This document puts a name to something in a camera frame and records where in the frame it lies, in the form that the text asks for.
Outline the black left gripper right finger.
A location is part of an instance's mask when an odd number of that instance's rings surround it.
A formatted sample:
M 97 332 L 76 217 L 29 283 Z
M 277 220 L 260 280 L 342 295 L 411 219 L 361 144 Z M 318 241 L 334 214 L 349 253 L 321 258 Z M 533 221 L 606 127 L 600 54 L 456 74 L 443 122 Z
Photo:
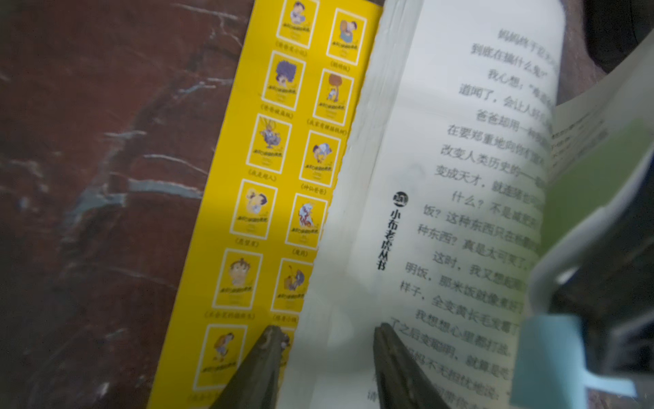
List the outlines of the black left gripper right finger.
M 388 323 L 375 328 L 373 354 L 381 409 L 448 409 Z

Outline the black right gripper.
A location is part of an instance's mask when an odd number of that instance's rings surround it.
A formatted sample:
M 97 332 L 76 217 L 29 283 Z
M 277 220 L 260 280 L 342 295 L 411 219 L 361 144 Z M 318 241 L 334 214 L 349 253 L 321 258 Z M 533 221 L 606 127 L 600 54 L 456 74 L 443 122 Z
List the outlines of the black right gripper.
M 592 373 L 653 371 L 653 159 L 629 194 L 594 218 L 601 229 L 550 310 L 582 321 Z

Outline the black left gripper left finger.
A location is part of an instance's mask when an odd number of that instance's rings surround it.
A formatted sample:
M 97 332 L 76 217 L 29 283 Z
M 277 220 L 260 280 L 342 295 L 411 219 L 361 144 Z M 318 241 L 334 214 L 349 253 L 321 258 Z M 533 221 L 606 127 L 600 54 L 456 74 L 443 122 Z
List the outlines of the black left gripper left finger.
M 269 325 L 257 339 L 223 392 L 210 409 L 274 409 L 279 392 L 279 374 L 284 332 Z

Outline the yellow children's book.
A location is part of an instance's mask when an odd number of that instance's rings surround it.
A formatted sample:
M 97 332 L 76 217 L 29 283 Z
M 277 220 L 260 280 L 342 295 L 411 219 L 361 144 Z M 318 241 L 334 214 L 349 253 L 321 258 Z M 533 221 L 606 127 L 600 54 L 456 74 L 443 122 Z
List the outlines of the yellow children's book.
M 616 196 L 545 255 L 548 188 L 635 120 L 653 4 L 589 1 L 608 75 L 557 102 L 558 1 L 257 1 L 151 408 L 209 408 L 269 325 L 275 408 L 381 408 L 388 323 L 449 408 L 512 408 L 523 323 L 553 313 Z

